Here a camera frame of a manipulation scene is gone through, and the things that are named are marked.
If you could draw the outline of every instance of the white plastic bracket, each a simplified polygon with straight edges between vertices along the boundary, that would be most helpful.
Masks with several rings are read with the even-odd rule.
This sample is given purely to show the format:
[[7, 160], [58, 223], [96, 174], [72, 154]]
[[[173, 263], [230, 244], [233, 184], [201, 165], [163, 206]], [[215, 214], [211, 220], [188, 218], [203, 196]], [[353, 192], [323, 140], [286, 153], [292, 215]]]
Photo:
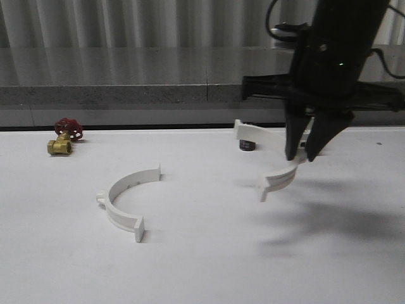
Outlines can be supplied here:
[[[239, 119], [236, 119], [234, 133], [236, 139], [264, 144], [270, 149], [284, 154], [285, 139], [269, 129], [255, 125], [247, 125], [242, 123]], [[306, 142], [308, 134], [309, 132], [304, 132], [301, 142]], [[261, 174], [256, 184], [260, 201], [265, 201], [269, 192], [287, 187], [294, 180], [298, 165], [300, 163], [304, 163], [305, 161], [305, 150], [304, 148], [299, 147], [297, 150], [297, 156], [292, 161], [286, 162], [286, 168]]]
[[118, 195], [131, 187], [156, 181], [160, 181], [160, 165], [156, 169], [138, 171], [127, 175], [114, 183], [109, 190], [101, 191], [96, 195], [97, 202], [106, 207], [108, 219], [118, 228], [133, 232], [138, 243], [142, 241], [144, 236], [144, 217], [125, 213], [117, 209], [113, 202]]

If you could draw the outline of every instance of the red handwheel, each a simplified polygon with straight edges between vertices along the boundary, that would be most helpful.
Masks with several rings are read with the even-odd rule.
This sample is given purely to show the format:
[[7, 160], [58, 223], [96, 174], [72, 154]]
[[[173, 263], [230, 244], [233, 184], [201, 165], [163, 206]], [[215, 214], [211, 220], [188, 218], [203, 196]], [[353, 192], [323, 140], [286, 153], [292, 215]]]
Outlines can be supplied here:
[[57, 135], [68, 131], [72, 141], [78, 141], [83, 137], [83, 127], [75, 119], [62, 118], [59, 122], [55, 123], [55, 133]]

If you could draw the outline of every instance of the black object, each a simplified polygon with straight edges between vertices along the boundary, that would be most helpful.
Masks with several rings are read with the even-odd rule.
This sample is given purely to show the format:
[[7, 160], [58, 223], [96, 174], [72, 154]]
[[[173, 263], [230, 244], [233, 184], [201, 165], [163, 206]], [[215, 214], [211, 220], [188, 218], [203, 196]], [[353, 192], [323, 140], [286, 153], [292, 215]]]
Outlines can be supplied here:
[[290, 71], [244, 77], [242, 97], [281, 97], [285, 103], [285, 154], [294, 159], [307, 124], [313, 161], [322, 148], [348, 127], [357, 110], [405, 109], [397, 89], [358, 82], [389, 0], [319, 0], [312, 26], [302, 27]]
[[[245, 122], [246, 125], [252, 125], [252, 122]], [[241, 139], [239, 141], [239, 149], [242, 151], [254, 151], [256, 149], [256, 143], [252, 141], [244, 141]]]

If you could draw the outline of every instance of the brass valve body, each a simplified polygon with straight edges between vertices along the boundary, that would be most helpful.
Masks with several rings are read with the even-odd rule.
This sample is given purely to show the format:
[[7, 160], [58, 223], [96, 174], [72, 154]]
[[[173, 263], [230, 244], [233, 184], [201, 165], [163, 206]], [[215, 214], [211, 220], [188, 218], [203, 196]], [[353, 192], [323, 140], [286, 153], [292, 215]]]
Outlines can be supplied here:
[[50, 155], [69, 155], [72, 152], [72, 141], [69, 131], [63, 131], [55, 141], [49, 141], [47, 147]]

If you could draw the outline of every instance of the white table surface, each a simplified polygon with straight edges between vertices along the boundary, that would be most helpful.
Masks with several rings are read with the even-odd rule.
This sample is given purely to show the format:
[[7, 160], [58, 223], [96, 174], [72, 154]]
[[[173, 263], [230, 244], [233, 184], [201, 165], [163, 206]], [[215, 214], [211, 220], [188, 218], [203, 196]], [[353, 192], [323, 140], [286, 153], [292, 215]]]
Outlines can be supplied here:
[[[0, 133], [0, 303], [405, 303], [405, 128], [344, 131], [260, 203], [283, 156], [229, 129]], [[116, 206], [96, 193], [161, 164]]]

